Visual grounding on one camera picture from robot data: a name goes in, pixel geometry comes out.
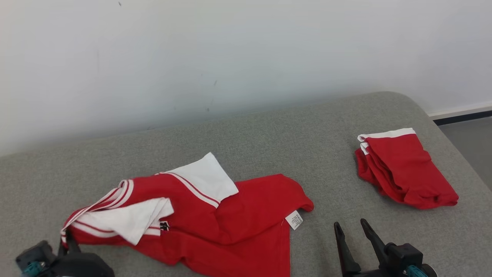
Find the white fabric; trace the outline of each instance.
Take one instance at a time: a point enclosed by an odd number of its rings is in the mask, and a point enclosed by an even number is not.
[[[160,229],[148,228],[145,235],[160,236]]]
[[[393,131],[387,131],[382,133],[374,133],[374,134],[361,134],[357,136],[357,139],[360,142],[364,142],[367,138],[379,139],[379,138],[396,138],[404,135],[415,134],[413,128],[403,128]]]
[[[67,223],[62,228],[61,234],[64,235],[65,229],[67,229],[68,226],[70,226],[75,220],[81,217],[85,212],[92,209],[92,207],[94,207],[95,205],[102,203],[103,201],[104,203],[107,204],[102,207],[99,207],[97,210],[106,209],[106,208],[117,208],[123,205],[130,197],[132,191],[133,191],[133,180],[122,180],[120,182],[119,188],[112,189],[103,198],[99,199],[99,201],[90,205],[89,207],[86,207],[78,211],[73,217],[71,217],[70,220],[67,221]]]
[[[239,192],[212,153],[208,153],[194,163],[168,171],[168,173],[175,173],[188,180],[200,193],[219,203],[224,198]]]
[[[154,198],[123,208],[108,209],[103,211],[86,212],[74,222],[73,227],[97,237],[108,237],[112,231],[133,245],[137,245],[141,237],[148,231],[149,227],[159,226],[159,219],[174,213],[171,200],[168,198]]]
[[[175,174],[175,173],[171,173],[171,172],[168,172],[168,173],[162,173],[162,174],[169,174],[169,175],[172,175],[174,176],[176,179],[178,179],[179,181],[181,181],[181,183],[183,183],[183,185],[188,189],[190,190],[198,199],[202,200],[203,202],[206,202],[212,206],[214,206],[215,208],[218,208],[218,201],[216,200],[212,200],[210,198],[207,198],[205,197],[201,192],[199,192],[198,190],[196,190],[192,185],[191,183],[188,183],[188,181],[186,181],[185,179],[181,178],[181,176]]]
[[[367,142],[362,142],[361,143],[361,150],[364,152],[364,155],[369,155],[369,152],[366,150],[366,148],[369,146],[369,143]]]

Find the black robotic gripper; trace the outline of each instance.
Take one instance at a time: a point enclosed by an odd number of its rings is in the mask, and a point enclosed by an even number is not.
[[[361,219],[362,229],[366,237],[370,240],[374,252],[379,260],[379,268],[361,272],[361,267],[354,261],[347,243],[345,234],[338,222],[335,222],[335,237],[337,239],[338,256],[343,277],[408,277],[407,269],[415,266],[428,277],[437,277],[434,269],[423,264],[424,255],[409,243],[396,245],[392,242],[384,245],[376,232],[369,225],[367,220]]]

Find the red and white striped trim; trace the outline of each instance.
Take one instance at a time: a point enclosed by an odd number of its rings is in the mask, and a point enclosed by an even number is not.
[[[360,142],[366,141],[367,138],[380,139],[380,138],[396,138],[404,135],[415,134],[413,128],[402,128],[393,131],[387,131],[382,133],[374,133],[374,134],[361,134],[357,136],[357,139]]]
[[[70,226],[84,213],[88,211],[95,211],[95,210],[106,209],[106,208],[109,209],[117,208],[123,205],[128,200],[128,198],[130,198],[132,191],[133,191],[133,180],[130,179],[130,180],[121,181],[119,184],[119,188],[112,189],[108,194],[106,194],[103,198],[101,198],[96,203],[92,204],[89,207],[83,208],[82,210],[78,211],[75,215],[73,215],[64,225],[64,227],[61,229],[62,236],[65,235],[65,230],[68,228],[68,226]]]
[[[367,143],[367,142],[362,142],[361,143],[361,150],[364,153],[364,155],[369,155],[369,152],[366,149],[368,147],[369,147],[369,143]]]
[[[160,236],[160,223],[153,223],[147,230],[145,230],[144,235]]]
[[[84,232],[91,234],[91,235],[98,237],[98,238],[111,238],[111,237],[118,235],[116,232],[113,232],[111,230],[99,229],[99,228],[91,226],[87,223],[77,221],[77,220],[72,223],[72,226],[74,228],[77,228],[81,231],[84,231]]]
[[[176,179],[178,179],[179,181],[181,181],[181,183],[183,183],[183,185],[185,185],[185,187],[187,189],[189,189],[200,200],[202,200],[202,201],[204,201],[204,202],[206,202],[206,203],[214,206],[215,208],[218,208],[219,201],[217,201],[217,200],[215,200],[215,199],[213,199],[211,197],[208,197],[205,194],[201,193],[192,183],[190,183],[185,178],[179,176],[176,173],[172,173],[172,172],[167,172],[167,173],[164,173],[164,174],[169,174],[169,175],[174,176]]]

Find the gray floor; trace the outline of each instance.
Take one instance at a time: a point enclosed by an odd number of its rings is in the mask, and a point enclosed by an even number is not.
[[[439,127],[492,190],[492,117]]]

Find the gray sofa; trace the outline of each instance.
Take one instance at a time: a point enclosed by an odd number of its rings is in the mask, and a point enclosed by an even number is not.
[[[417,210],[382,197],[357,176],[354,150],[362,133],[412,127],[460,196],[455,207]],[[340,276],[333,223],[345,232],[363,270],[377,258],[359,223],[366,218],[384,242],[409,242],[440,277],[492,276],[492,192],[427,115],[408,97],[380,92],[95,139],[0,158],[2,276],[40,240],[58,246],[64,220],[123,178],[151,175],[212,152],[234,181],[282,173],[315,205],[291,231],[292,276]],[[83,246],[118,277],[198,276],[128,248]]]

